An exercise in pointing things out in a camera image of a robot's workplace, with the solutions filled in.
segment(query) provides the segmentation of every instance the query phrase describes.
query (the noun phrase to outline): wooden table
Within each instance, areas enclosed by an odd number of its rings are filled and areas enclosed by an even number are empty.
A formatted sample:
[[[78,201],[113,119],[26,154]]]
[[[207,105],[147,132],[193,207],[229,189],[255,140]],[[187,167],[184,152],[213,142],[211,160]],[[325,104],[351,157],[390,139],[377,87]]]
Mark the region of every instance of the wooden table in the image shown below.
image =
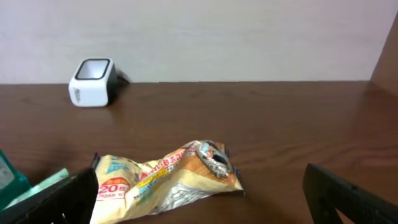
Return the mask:
[[[95,152],[144,162],[194,139],[229,146],[246,197],[134,223],[311,223],[309,162],[398,202],[398,100],[367,82],[140,83],[105,108],[73,106],[67,85],[0,85],[0,103],[0,148],[33,184]]]

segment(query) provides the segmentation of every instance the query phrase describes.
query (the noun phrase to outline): plastic wrapper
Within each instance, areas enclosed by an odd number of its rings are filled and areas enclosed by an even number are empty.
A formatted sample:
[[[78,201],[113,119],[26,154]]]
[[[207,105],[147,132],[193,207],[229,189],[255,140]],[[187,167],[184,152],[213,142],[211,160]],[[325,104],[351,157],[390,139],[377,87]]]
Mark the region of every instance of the plastic wrapper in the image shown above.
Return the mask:
[[[192,141],[145,163],[117,156],[95,159],[99,183],[91,224],[155,215],[220,192],[243,190],[223,144]]]

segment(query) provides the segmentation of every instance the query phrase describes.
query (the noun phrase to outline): brown wooden panel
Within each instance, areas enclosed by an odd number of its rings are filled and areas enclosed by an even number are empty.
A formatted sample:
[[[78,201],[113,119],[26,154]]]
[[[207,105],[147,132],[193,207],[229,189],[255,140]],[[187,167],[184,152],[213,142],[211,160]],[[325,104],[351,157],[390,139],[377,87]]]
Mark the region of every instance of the brown wooden panel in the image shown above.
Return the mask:
[[[398,96],[398,16],[391,27],[371,81]]]
[[[310,223],[309,162],[398,203],[398,100],[367,82],[133,83],[105,108],[73,106],[67,85],[0,85],[0,105],[0,148],[34,184],[94,152],[144,162],[194,139],[229,146],[246,197],[138,223]]]

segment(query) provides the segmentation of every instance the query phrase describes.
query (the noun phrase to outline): yellow plastic package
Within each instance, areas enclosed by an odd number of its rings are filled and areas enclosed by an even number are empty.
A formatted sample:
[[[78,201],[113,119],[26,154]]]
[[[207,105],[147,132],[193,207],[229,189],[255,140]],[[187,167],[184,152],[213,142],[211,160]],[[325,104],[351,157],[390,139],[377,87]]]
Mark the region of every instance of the yellow plastic package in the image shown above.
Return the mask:
[[[91,224],[155,215],[220,192],[243,190],[225,146],[192,141],[143,164],[103,156],[95,162],[99,188]]]

